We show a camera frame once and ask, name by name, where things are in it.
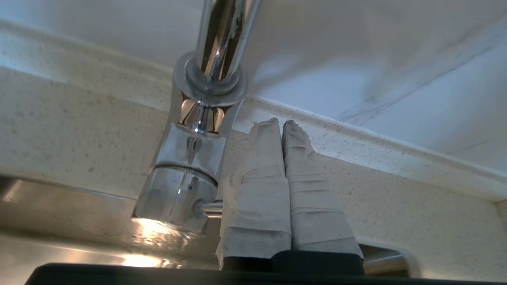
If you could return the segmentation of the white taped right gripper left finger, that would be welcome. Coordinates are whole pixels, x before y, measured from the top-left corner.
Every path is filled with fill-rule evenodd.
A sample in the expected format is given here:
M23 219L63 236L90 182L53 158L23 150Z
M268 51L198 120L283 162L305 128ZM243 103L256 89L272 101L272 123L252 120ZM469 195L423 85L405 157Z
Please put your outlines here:
M291 249L290 192L277 118L251 128L246 155L222 189L216 250L221 270L242 261L268 262Z

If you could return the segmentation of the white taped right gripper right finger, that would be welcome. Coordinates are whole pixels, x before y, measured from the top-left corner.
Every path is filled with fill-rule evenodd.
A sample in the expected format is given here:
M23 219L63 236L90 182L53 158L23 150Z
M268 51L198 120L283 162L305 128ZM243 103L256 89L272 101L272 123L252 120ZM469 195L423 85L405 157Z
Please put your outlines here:
M293 120L284 123L282 149L290 192L293 249L354 254L364 260L340 206L337 189L328 180L309 135Z

